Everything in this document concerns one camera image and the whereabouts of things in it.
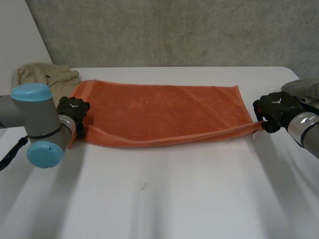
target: silver band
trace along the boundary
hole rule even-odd
[[[64,124],[65,126],[67,126],[70,129],[72,136],[73,136],[75,129],[76,129],[76,124],[73,121],[73,119],[70,118],[69,116],[65,116],[65,115],[59,115],[59,119],[60,119],[60,122],[62,124]]]
[[[319,122],[319,116],[311,112],[305,112],[293,118],[288,126],[288,134],[300,145],[304,131],[314,123]]]

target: cable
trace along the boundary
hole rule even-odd
[[[28,142],[28,136],[22,137],[18,143],[6,154],[6,156],[0,161],[0,171],[5,169],[11,161],[14,159],[19,149],[26,145]]]

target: white table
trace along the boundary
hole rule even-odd
[[[282,67],[78,68],[82,80],[238,85],[252,103],[297,79]],[[0,137],[0,156],[24,136]],[[314,239],[319,161],[282,129],[214,143],[122,149],[76,143],[52,169],[22,148],[0,172],[0,239]]]

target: towel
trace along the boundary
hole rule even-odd
[[[288,82],[281,90],[295,96],[304,104],[313,104],[319,100],[319,79],[303,79]]]
[[[44,83],[53,94],[55,106],[62,96],[69,96],[76,85],[81,83],[79,72],[66,65],[31,63],[17,69],[12,87],[27,83]]]
[[[261,130],[237,86],[131,85],[84,81],[71,97],[89,102],[87,143],[147,147],[225,140]]]

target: beige cloth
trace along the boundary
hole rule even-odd
[[[17,69],[12,87],[26,83],[44,83],[50,87],[53,101],[57,106],[62,96],[69,97],[74,88],[81,83],[79,72],[69,66],[46,63],[32,63]]]

